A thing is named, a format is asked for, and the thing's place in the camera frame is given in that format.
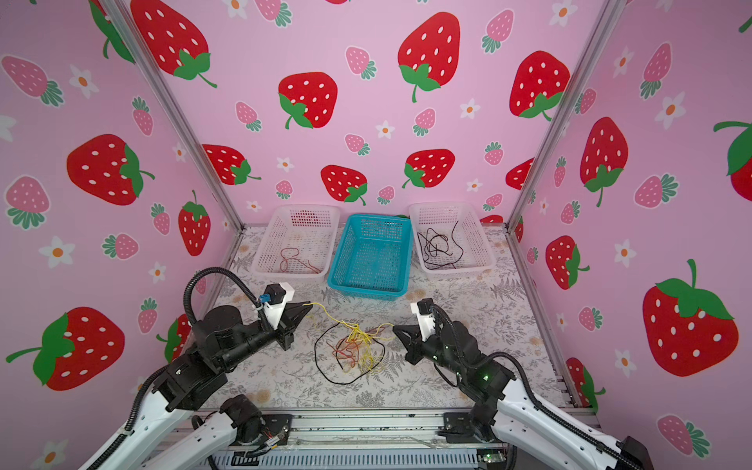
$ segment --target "pink wallpaper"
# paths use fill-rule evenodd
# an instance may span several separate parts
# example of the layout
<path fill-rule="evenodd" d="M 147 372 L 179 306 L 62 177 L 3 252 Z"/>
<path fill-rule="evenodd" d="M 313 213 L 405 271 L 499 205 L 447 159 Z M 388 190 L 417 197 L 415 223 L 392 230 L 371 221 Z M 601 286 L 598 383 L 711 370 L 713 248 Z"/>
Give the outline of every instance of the pink wallpaper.
<path fill-rule="evenodd" d="M 249 223 L 288 202 L 507 217 L 601 5 L 130 4 Z"/>
<path fill-rule="evenodd" d="M 569 372 L 656 468 L 748 466 L 752 8 L 626 6 L 523 215 Z"/>
<path fill-rule="evenodd" d="M 3 467 L 77 468 L 182 349 L 183 289 L 232 232 L 96 4 L 12 2 L 0 44 Z"/>

